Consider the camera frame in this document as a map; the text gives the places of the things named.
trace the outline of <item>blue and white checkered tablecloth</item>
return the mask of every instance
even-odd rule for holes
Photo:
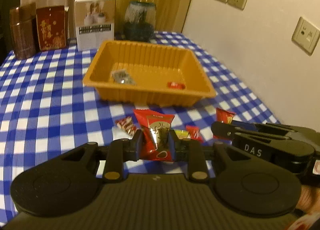
[[[173,128],[200,127],[205,144],[212,144],[210,125],[216,107],[236,112],[236,120],[278,122],[271,111],[237,76],[204,49],[182,34],[156,32],[152,43],[194,51],[217,91],[192,108],[150,106],[175,114]],[[0,222],[16,215],[10,198],[12,180],[24,170],[88,141],[112,141],[115,120],[134,116],[133,104],[100,101],[91,87],[82,84],[96,50],[78,51],[75,41],[66,49],[38,53],[27,60],[11,54],[0,69]],[[180,173],[183,163],[127,162],[132,173]]]

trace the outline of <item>black handheld device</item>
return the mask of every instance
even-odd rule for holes
[[[290,171],[217,142],[201,146],[169,131],[184,174],[123,174],[139,159],[143,133],[108,146],[86,143],[18,175],[11,197],[19,214],[3,229],[283,230],[295,221],[301,184]],[[102,178],[96,177],[106,160]],[[212,162],[210,178],[206,160]]]
[[[232,121],[214,122],[216,137],[294,173],[303,184],[320,186],[320,133],[311,128]]]

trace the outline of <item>white box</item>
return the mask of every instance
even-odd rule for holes
[[[114,39],[116,0],[75,0],[75,25],[79,51],[99,48]]]

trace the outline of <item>brown canister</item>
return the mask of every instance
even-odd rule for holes
[[[17,59],[27,59],[39,51],[35,2],[10,9],[10,28]]]

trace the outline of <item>silver candy wrapper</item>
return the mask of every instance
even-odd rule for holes
[[[120,84],[135,85],[135,81],[131,78],[129,73],[125,69],[119,69],[112,72],[112,77],[115,82]]]

